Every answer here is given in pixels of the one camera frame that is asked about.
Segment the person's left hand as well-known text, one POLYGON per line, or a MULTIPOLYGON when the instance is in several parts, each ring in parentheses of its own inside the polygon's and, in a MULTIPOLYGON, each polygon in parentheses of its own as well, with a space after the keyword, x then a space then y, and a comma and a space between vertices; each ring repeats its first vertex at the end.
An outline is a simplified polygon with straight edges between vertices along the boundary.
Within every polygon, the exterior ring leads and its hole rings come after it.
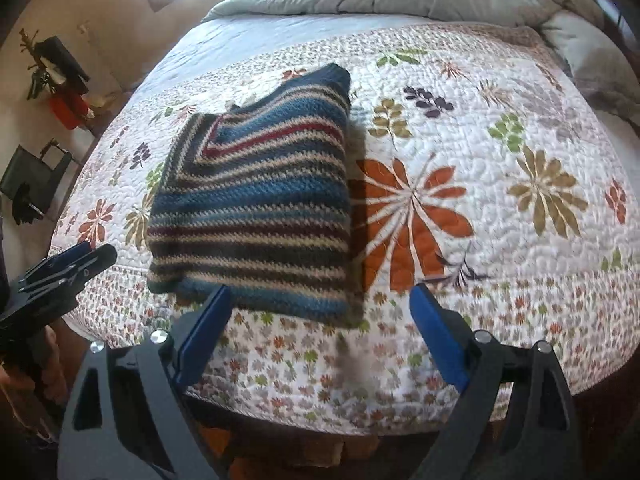
MULTIPOLYGON (((60 359, 60 348, 55 331, 46 326, 43 332, 43 344, 46 348, 46 359, 41 367, 41 385, 46 399, 56 405, 64 405, 68 399, 68 387, 60 359)), ((34 391, 35 382, 16 366, 1 367, 2 387, 11 387, 18 391, 34 391)))

